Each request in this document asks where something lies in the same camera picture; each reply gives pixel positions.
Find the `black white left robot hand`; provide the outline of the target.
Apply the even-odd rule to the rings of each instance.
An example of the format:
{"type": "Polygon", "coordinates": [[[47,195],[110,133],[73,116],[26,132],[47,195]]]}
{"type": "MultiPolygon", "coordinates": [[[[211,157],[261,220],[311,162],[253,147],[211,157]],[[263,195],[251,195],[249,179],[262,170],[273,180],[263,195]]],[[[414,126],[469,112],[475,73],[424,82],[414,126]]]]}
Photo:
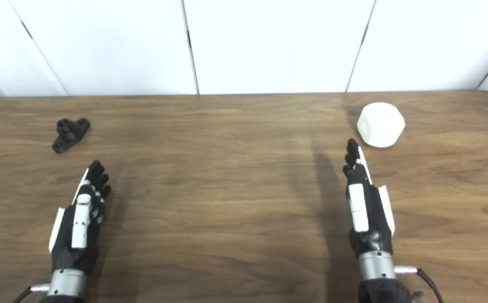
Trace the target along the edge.
{"type": "Polygon", "coordinates": [[[109,175],[95,160],[84,172],[70,205],[57,210],[48,249],[53,271],[90,274],[99,257],[98,236],[111,192],[109,175]]]}

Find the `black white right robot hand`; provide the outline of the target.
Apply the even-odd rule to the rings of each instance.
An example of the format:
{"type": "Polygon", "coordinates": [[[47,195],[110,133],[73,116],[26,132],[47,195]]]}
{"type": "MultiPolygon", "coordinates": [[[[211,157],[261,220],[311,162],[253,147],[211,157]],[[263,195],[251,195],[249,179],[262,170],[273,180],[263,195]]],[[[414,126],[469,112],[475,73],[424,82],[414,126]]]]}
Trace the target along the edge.
{"type": "Polygon", "coordinates": [[[373,251],[393,254],[395,223],[387,189],[373,184],[363,150],[354,138],[348,140],[346,152],[343,173],[352,219],[350,247],[356,258],[373,251]]]}

